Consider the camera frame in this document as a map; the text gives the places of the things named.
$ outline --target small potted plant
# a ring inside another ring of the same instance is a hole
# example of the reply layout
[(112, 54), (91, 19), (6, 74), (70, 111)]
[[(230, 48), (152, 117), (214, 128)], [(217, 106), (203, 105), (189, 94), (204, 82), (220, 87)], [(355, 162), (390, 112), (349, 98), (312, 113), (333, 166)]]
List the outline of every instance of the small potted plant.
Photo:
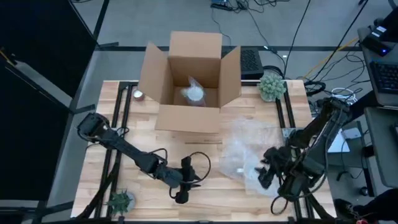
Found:
[(120, 216), (123, 216), (123, 214), (130, 212), (134, 208), (136, 199), (132, 193), (125, 190), (119, 194), (113, 192), (111, 200), (106, 204), (112, 207), (113, 216), (117, 215), (118, 213)]
[(260, 78), (260, 83), (257, 84), (262, 100), (272, 102), (276, 99), (281, 99), (286, 92), (284, 82), (285, 80), (280, 75), (271, 72), (265, 73)]

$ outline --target plastic bag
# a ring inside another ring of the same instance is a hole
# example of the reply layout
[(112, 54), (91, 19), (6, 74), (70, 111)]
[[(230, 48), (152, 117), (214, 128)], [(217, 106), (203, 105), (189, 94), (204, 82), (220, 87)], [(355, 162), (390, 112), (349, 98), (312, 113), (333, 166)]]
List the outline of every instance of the plastic bag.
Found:
[(181, 94), (191, 106), (206, 106), (205, 91), (203, 87), (192, 77), (189, 77), (190, 87), (181, 90)]
[(254, 168), (264, 166), (260, 160), (267, 149), (283, 145), (281, 129), (271, 128), (271, 125), (264, 122), (244, 120), (235, 121), (231, 130), (231, 138), (223, 146), (220, 172), (244, 183), (247, 194), (278, 196), (277, 177), (274, 177), (268, 189), (264, 189)]

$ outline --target wooden table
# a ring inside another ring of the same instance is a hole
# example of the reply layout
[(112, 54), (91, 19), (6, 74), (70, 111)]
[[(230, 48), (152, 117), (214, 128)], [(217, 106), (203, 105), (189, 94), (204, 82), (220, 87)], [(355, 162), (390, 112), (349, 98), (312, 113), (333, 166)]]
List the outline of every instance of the wooden table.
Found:
[[(287, 84), (295, 124), (297, 127), (305, 127), (312, 117), (303, 82), (289, 80)], [(105, 81), (97, 106), (96, 112), (106, 116), (110, 121), (113, 117), (118, 85), (117, 81)], [(125, 97), (121, 103), (120, 118), (124, 102)], [(285, 122), (289, 125), (284, 102), (282, 107)], [(218, 134), (155, 131), (158, 110), (159, 104), (149, 97), (142, 102), (131, 101), (127, 122), (130, 132), (125, 139), (142, 151), (166, 148), (171, 167), (180, 167), (180, 160), (195, 151), (204, 152), (211, 159), (212, 169), (208, 178), (201, 183), (202, 186), (190, 191), (189, 201), (179, 205), (169, 197), (169, 188), (163, 182), (152, 180), (140, 172), (134, 161), (123, 155), (118, 189), (128, 189), (137, 199), (135, 209), (125, 214), (126, 220), (286, 221), (287, 217), (295, 216), (292, 203), (289, 203), (282, 215), (271, 214), (270, 205), (273, 197), (259, 195), (253, 191), (246, 192), (243, 183), (220, 172), (220, 164), (225, 159), (223, 153), (231, 147), (231, 140), (238, 139), (240, 135), (243, 136), (241, 140), (245, 142), (245, 146), (259, 158), (268, 148), (283, 144), (275, 103), (263, 102), (256, 87), (243, 86), (242, 95), (222, 107), (221, 131)], [(93, 146), (87, 150), (72, 217), (83, 211), (98, 190), (105, 152), (105, 148), (101, 146)], [(207, 160), (195, 156), (193, 166), (198, 175), (203, 175), (208, 168)], [(327, 182), (315, 196), (331, 215), (336, 215)], [(303, 202), (301, 206), (305, 217)]]

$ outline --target black wall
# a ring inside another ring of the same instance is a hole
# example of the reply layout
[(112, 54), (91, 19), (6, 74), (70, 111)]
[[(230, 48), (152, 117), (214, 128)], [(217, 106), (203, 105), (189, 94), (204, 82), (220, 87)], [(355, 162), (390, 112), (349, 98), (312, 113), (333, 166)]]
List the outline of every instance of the black wall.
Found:
[(0, 200), (47, 200), (68, 110), (33, 89), (4, 64), (0, 62)]
[(72, 98), (96, 41), (67, 0), (0, 1), (0, 46)]

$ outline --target white paper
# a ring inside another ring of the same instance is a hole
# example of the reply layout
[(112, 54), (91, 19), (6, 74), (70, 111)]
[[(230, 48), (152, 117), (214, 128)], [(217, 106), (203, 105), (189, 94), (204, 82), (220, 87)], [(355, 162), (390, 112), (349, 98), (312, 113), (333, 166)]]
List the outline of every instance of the white paper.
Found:
[[(343, 151), (341, 151), (341, 145), (344, 143)], [(349, 147), (347, 142), (345, 141), (343, 134), (341, 133), (341, 129), (338, 131), (335, 140), (329, 147), (328, 153), (336, 153), (336, 152), (349, 152)]]

